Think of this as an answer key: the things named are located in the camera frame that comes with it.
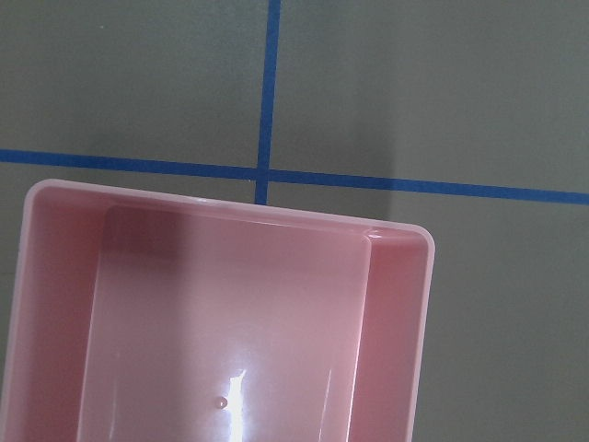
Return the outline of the pink plastic bin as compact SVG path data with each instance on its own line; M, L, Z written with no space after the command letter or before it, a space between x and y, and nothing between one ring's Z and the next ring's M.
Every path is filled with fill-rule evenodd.
M66 180L27 193L5 441L409 441L422 227Z

